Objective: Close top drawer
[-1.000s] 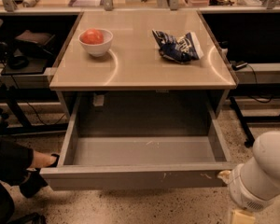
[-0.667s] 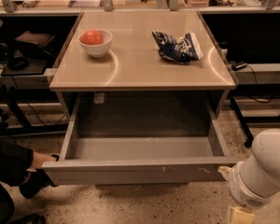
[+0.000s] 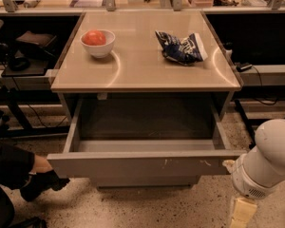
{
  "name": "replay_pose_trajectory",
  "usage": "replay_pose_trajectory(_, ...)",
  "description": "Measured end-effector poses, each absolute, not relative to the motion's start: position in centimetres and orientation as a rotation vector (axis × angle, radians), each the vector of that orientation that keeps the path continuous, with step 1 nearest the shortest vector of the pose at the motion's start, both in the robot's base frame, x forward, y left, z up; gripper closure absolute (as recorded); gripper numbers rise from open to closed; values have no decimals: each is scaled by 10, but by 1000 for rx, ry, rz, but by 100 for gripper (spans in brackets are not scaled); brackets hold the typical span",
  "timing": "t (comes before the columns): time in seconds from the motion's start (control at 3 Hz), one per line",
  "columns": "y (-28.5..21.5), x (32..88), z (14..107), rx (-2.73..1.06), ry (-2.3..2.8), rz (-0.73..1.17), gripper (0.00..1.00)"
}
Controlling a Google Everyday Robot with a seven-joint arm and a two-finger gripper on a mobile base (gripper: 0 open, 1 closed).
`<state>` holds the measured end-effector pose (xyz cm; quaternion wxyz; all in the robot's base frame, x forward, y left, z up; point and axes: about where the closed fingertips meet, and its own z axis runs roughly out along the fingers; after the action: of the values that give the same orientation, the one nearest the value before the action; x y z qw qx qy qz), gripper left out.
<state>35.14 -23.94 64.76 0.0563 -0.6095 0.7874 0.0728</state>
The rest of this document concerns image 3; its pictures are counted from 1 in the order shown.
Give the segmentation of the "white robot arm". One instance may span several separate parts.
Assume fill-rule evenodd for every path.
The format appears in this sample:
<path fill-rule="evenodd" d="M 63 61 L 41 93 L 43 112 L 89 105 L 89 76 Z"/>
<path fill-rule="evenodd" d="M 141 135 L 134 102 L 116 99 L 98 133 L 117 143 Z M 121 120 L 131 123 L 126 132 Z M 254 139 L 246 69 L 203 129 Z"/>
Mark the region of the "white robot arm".
<path fill-rule="evenodd" d="M 238 192 L 232 198 L 229 228 L 247 228 L 257 201 L 285 181 L 285 119 L 262 123 L 255 132 L 255 143 L 247 154 L 223 162 Z"/>

